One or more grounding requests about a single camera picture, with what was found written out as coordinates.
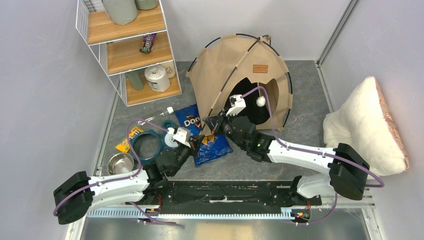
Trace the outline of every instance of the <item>wooden shelf board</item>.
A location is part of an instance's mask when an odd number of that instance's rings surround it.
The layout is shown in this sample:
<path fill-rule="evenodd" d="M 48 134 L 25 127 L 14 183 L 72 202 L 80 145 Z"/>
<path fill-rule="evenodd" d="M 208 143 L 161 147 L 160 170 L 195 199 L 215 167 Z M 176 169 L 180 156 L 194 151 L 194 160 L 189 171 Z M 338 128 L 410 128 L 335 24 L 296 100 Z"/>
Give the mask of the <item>wooden shelf board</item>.
<path fill-rule="evenodd" d="M 170 86 L 166 91 L 163 92 L 153 91 L 147 83 L 144 74 L 141 75 L 141 79 L 144 82 L 144 87 L 141 90 L 135 90 L 128 78 L 126 79 L 126 101 L 128 106 L 181 94 L 177 75 L 169 79 Z"/>
<path fill-rule="evenodd" d="M 107 72 L 111 75 L 173 59 L 166 32 L 156 35 L 153 51 L 150 53 L 140 52 L 142 44 L 142 37 L 108 44 Z"/>
<path fill-rule="evenodd" d="M 164 30 L 161 5 L 151 10 L 138 10 L 135 20 L 125 25 L 115 24 L 105 11 L 97 11 L 88 16 L 87 42 L 89 45 L 105 43 Z"/>

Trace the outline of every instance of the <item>tent opening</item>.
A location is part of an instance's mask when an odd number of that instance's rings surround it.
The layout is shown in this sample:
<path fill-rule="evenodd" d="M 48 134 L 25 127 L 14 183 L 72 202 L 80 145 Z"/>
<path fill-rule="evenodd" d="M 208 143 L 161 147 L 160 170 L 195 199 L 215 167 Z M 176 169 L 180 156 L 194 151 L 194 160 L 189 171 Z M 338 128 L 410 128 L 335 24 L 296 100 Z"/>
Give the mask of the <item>tent opening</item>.
<path fill-rule="evenodd" d="M 259 84 L 260 86 L 263 86 L 270 98 L 270 104 L 271 104 L 271 110 L 272 113 L 275 112 L 277 107 L 277 101 L 279 97 L 278 93 L 278 86 L 277 81 L 275 79 L 272 79 L 267 84 Z M 245 77 L 243 80 L 239 81 L 235 87 L 232 89 L 231 93 L 228 95 L 227 100 L 225 102 L 225 107 L 230 108 L 230 100 L 229 96 L 235 95 L 235 94 L 245 94 L 249 92 L 250 90 L 256 88 L 258 86 L 258 83 L 251 83 L 251 81 Z M 259 91 L 255 91 L 249 96 L 244 98 L 244 101 L 246 102 L 246 108 L 243 109 L 238 116 L 246 116 L 250 122 L 252 122 L 255 125 L 263 124 L 270 118 L 270 113 L 268 111 L 267 105 L 265 106 L 258 106 L 256 104 L 256 100 L 259 97 Z"/>

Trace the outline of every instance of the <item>gray-green container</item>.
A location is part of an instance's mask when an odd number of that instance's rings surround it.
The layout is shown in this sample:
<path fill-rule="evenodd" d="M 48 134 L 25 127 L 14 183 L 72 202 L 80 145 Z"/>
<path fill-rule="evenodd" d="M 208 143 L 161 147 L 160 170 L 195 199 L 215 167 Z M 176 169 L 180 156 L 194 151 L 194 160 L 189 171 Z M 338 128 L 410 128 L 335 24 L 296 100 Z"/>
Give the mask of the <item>gray-green container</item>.
<path fill-rule="evenodd" d="M 138 70 L 127 72 L 126 77 L 128 78 L 129 82 L 135 90 L 142 90 L 145 87 L 145 84 L 142 78 L 140 77 Z"/>
<path fill-rule="evenodd" d="M 140 10 L 150 10 L 158 6 L 158 0 L 135 0 L 135 5 Z"/>
<path fill-rule="evenodd" d="M 136 19 L 137 11 L 134 0 L 101 0 L 112 22 L 125 25 Z"/>

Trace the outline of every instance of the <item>robotic arm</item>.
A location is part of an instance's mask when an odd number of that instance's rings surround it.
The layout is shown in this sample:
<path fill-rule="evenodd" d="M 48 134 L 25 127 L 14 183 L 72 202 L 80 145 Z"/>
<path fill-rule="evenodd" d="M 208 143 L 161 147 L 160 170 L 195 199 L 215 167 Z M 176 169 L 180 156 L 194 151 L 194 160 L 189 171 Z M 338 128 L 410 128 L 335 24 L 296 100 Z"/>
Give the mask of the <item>robotic arm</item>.
<path fill-rule="evenodd" d="M 362 199 L 368 174 L 330 157 L 340 156 L 369 169 L 352 147 L 341 143 L 337 148 L 321 148 L 276 139 L 257 131 L 246 116 L 237 116 L 246 107 L 241 95 L 231 96 L 230 103 L 231 108 L 203 119 L 213 134 L 224 134 L 257 162 L 288 163 L 318 172 L 294 178 L 287 196 L 292 205 L 301 205 L 317 195 L 334 193 L 352 200 Z M 59 224 L 72 223 L 101 207 L 137 201 L 150 203 L 148 193 L 167 186 L 167 177 L 173 177 L 189 156 L 197 155 L 204 138 L 203 135 L 190 136 L 190 131 L 184 127 L 169 128 L 168 134 L 173 135 L 178 147 L 164 150 L 137 175 L 137 171 L 132 171 L 88 177 L 82 171 L 65 181 L 53 192 Z"/>

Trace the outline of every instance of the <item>shelving unit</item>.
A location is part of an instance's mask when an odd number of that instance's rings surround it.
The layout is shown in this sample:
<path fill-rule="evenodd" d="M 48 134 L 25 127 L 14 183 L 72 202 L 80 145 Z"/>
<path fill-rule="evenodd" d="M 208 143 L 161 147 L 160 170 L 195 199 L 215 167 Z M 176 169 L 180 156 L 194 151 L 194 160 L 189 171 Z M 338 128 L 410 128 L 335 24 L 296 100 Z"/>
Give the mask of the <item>shelving unit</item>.
<path fill-rule="evenodd" d="M 102 0 L 78 0 L 76 29 L 126 106 L 182 93 L 176 67 L 177 74 L 164 92 L 153 91 L 143 74 L 144 68 L 174 61 L 161 0 L 158 2 L 152 10 L 138 10 L 133 22 L 118 25 L 109 18 Z M 153 33 L 157 35 L 152 52 L 140 52 L 143 36 Z M 145 83 L 141 90 L 135 90 L 127 79 L 126 72 L 134 70 L 138 70 Z"/>

